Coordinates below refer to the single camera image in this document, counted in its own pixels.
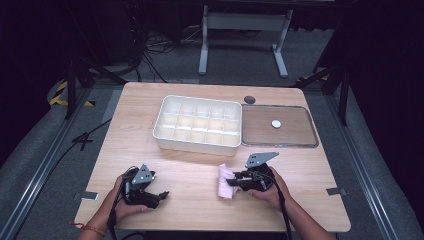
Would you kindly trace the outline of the white compartment storage box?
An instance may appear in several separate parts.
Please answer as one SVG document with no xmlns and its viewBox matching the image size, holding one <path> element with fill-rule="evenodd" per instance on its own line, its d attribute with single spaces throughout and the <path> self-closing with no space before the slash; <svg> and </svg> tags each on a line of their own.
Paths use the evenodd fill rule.
<svg viewBox="0 0 424 240">
<path fill-rule="evenodd" d="M 153 128 L 162 149 L 234 156 L 241 145 L 238 102 L 166 96 Z"/>
</svg>

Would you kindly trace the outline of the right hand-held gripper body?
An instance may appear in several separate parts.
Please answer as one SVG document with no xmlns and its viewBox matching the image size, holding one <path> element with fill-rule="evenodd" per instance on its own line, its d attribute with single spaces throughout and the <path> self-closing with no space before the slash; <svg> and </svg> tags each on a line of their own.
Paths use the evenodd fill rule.
<svg viewBox="0 0 424 240">
<path fill-rule="evenodd" d="M 273 185 L 274 174 L 267 162 L 278 155 L 278 152 L 252 153 L 246 162 L 246 171 L 241 172 L 240 188 L 243 191 L 268 190 Z"/>
</svg>

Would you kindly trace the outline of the pink sock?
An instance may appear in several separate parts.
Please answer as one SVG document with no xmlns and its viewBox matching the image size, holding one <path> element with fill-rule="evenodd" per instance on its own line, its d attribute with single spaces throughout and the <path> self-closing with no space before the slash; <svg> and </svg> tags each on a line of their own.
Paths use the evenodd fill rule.
<svg viewBox="0 0 424 240">
<path fill-rule="evenodd" d="M 223 199 L 232 199 L 237 190 L 237 186 L 231 186 L 228 181 L 234 180 L 235 174 L 225 163 L 218 166 L 218 196 Z"/>
</svg>

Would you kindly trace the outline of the white metal desk frame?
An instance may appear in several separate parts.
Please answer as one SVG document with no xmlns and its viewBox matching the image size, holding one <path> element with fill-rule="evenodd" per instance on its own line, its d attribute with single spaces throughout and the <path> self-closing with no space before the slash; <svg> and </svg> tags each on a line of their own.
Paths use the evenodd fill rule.
<svg viewBox="0 0 424 240">
<path fill-rule="evenodd" d="M 202 16 L 202 46 L 198 73 L 207 73 L 208 63 L 208 31 L 209 30 L 247 30 L 247 31 L 273 31 L 279 32 L 280 37 L 276 44 L 271 46 L 274 59 L 282 78 L 288 76 L 288 71 L 282 55 L 282 47 L 289 30 L 292 19 L 292 10 L 284 14 L 265 15 L 251 13 L 220 13 L 211 12 L 208 5 L 203 6 Z"/>
</svg>

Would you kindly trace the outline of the aluminium floor rail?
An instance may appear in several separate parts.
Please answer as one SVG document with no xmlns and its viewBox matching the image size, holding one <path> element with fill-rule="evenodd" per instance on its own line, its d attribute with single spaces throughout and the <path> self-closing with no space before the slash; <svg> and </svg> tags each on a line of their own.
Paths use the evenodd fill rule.
<svg viewBox="0 0 424 240">
<path fill-rule="evenodd" d="M 71 126 L 92 90 L 81 89 L 68 119 L 53 107 L 0 169 L 0 240 L 15 240 L 54 166 Z"/>
<path fill-rule="evenodd" d="M 331 96 L 324 97 L 328 105 L 331 115 L 336 121 L 336 126 L 342 135 L 344 143 L 347 145 L 349 154 L 352 158 L 352 166 L 357 176 L 359 184 L 364 192 L 365 198 L 371 209 L 371 212 L 376 220 L 380 232 L 384 240 L 399 240 L 398 235 L 393 227 L 393 224 L 387 215 L 386 209 L 383 206 L 380 194 L 371 179 L 363 161 L 359 150 L 354 142 L 354 139 L 347 126 L 343 125 L 338 115 L 338 105 Z"/>
</svg>

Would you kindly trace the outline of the black tripod stand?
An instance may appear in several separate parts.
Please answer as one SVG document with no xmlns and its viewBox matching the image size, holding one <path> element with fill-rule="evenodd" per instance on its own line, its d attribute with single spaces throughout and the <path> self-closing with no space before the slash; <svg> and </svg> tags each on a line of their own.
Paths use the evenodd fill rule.
<svg viewBox="0 0 424 240">
<path fill-rule="evenodd" d="M 79 106 L 77 83 L 80 83 L 84 90 L 90 90 L 95 83 L 91 69 L 119 85 L 125 85 L 127 81 L 103 66 L 107 57 L 106 45 L 95 16 L 90 11 L 90 4 L 76 0 L 63 0 L 63 4 L 70 21 L 70 28 L 63 32 L 68 44 L 65 78 L 68 83 L 66 119 L 70 120 Z"/>
<path fill-rule="evenodd" d="M 326 77 L 327 80 L 321 86 L 321 92 L 324 95 L 333 95 L 338 87 L 341 87 L 338 117 L 344 126 L 347 125 L 346 111 L 350 81 L 347 72 L 346 49 L 344 47 L 346 32 L 347 20 L 346 15 L 344 15 L 336 25 L 333 35 L 315 64 L 313 75 L 306 78 L 301 77 L 292 85 L 292 88 L 302 89 Z"/>
</svg>

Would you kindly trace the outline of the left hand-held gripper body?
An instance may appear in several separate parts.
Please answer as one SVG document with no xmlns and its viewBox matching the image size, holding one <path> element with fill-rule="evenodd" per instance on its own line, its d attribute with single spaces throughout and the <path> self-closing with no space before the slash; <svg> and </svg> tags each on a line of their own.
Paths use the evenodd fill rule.
<svg viewBox="0 0 424 240">
<path fill-rule="evenodd" d="M 121 196 L 128 205 L 145 205 L 151 208 L 153 201 L 161 201 L 158 195 L 149 193 L 146 188 L 154 180 L 154 171 L 146 164 L 140 168 L 132 167 L 123 174 Z"/>
</svg>

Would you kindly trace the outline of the clear lid with white knob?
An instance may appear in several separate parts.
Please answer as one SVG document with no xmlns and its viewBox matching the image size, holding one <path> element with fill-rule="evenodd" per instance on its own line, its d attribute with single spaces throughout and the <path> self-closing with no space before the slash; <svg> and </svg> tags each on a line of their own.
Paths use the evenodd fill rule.
<svg viewBox="0 0 424 240">
<path fill-rule="evenodd" d="M 246 146 L 314 148 L 318 136 L 302 106 L 243 105 L 242 143 Z"/>
</svg>

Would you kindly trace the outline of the person's left hand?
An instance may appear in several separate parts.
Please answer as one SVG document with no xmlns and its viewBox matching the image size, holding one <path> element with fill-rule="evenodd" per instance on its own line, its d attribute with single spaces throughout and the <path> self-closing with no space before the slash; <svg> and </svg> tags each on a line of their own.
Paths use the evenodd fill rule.
<svg viewBox="0 0 424 240">
<path fill-rule="evenodd" d="M 143 213 L 148 210 L 148 207 L 145 205 L 128 205 L 124 200 L 120 200 L 121 183 L 122 177 L 118 176 L 113 188 L 109 191 L 102 204 L 106 210 L 106 217 L 109 217 L 112 209 L 115 210 L 117 222 L 128 216 Z"/>
</svg>

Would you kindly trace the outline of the person's right hand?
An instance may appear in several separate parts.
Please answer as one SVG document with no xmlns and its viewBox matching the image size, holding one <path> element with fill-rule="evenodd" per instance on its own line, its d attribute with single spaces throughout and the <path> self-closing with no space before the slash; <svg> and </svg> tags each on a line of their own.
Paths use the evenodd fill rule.
<svg viewBox="0 0 424 240">
<path fill-rule="evenodd" d="M 279 193 L 282 193 L 282 195 L 284 197 L 285 208 L 287 210 L 289 210 L 293 205 L 293 198 L 290 195 L 288 187 L 287 187 L 285 181 L 283 180 L 283 178 L 280 176 L 280 174 L 273 167 L 270 167 L 270 169 L 272 170 L 273 175 L 274 175 L 275 180 L 276 180 L 274 185 L 271 186 L 265 192 L 261 192 L 261 191 L 258 191 L 258 190 L 251 189 L 251 190 L 248 191 L 248 193 L 252 197 L 254 197 L 258 200 L 263 200 L 263 201 L 267 202 L 268 204 L 270 204 L 273 208 L 275 208 L 279 212 L 282 211 Z"/>
</svg>

